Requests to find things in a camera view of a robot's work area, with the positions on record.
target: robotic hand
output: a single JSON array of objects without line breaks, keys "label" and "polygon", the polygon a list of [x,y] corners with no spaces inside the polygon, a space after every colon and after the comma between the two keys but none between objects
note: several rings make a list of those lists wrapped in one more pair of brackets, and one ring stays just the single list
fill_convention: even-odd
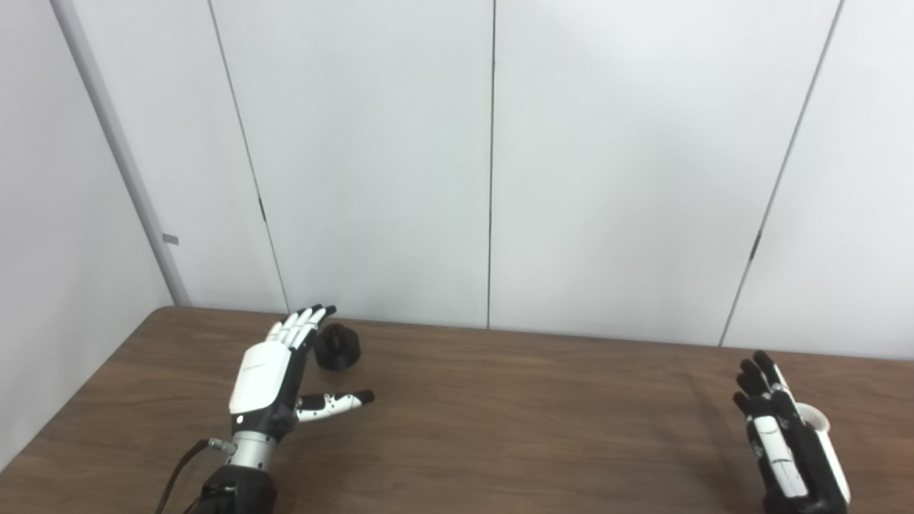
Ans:
[{"label": "robotic hand", "polygon": [[334,312],[336,308],[331,305],[315,305],[292,313],[276,323],[261,343],[248,348],[228,402],[232,442],[201,440],[192,448],[179,462],[157,512],[165,506],[180,468],[209,445],[228,454],[225,465],[207,480],[200,497],[185,513],[270,514],[276,490],[268,470],[282,438],[298,423],[351,411],[375,399],[371,390],[298,396],[317,328]]},{"label": "robotic hand", "polygon": [[821,411],[793,400],[774,361],[763,351],[739,367],[733,401],[746,415],[749,443],[765,482],[766,514],[846,514],[850,502],[841,463]]}]

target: wooden table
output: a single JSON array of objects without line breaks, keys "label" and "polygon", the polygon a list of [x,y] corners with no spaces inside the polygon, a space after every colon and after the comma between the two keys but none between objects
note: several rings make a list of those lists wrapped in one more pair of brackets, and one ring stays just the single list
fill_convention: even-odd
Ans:
[{"label": "wooden table", "polygon": [[[278,316],[153,313],[0,474],[0,512],[153,512],[175,461],[229,438],[241,354]],[[373,388],[364,409],[302,425],[272,472],[278,513],[760,511],[730,403],[745,350],[348,322],[363,357],[312,363],[303,391]],[[914,362],[775,354],[832,420],[852,511],[914,512]],[[221,462],[178,480],[180,512]]]}]

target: black cable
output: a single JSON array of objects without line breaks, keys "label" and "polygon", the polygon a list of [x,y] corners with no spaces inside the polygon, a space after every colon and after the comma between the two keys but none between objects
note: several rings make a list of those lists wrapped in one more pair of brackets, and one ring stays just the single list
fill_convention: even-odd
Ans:
[{"label": "black cable", "polygon": [[197,497],[190,505],[187,506],[187,509],[184,509],[182,514],[190,514],[190,511],[194,509],[200,503],[200,497]]},{"label": "black cable", "polygon": [[168,478],[168,483],[165,484],[165,490],[162,491],[162,497],[159,498],[159,506],[155,508],[155,514],[162,514],[162,511],[165,510],[165,502],[168,501],[168,497],[171,496],[172,487],[175,486],[175,481],[177,476],[181,473],[181,470],[184,469],[184,466],[187,466],[187,463],[190,462],[190,459],[194,458],[198,453],[202,452],[209,446],[208,439],[200,439],[193,446],[187,450],[187,453],[181,457],[181,460],[177,461],[177,466],[175,466],[175,471],[172,471],[171,477]]}]

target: black cylindrical object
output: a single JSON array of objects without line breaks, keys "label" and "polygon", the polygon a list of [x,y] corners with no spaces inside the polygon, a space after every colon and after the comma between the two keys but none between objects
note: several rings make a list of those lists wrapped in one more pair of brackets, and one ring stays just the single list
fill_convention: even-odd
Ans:
[{"label": "black cylindrical object", "polygon": [[361,356],[358,334],[339,323],[327,326],[314,342],[314,358],[323,369],[345,371],[356,364]]}]

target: white wall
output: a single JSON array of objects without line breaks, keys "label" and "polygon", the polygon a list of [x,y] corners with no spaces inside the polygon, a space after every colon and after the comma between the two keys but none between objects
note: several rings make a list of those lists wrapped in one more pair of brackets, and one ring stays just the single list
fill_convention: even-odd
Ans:
[{"label": "white wall", "polygon": [[912,27],[845,2],[726,346],[914,359]]},{"label": "white wall", "polygon": [[285,311],[207,2],[56,2],[179,302]]},{"label": "white wall", "polygon": [[492,327],[716,345],[836,5],[500,0]]},{"label": "white wall", "polygon": [[170,297],[47,2],[0,3],[0,468]]},{"label": "white wall", "polygon": [[214,10],[290,304],[484,327],[491,0]]}]

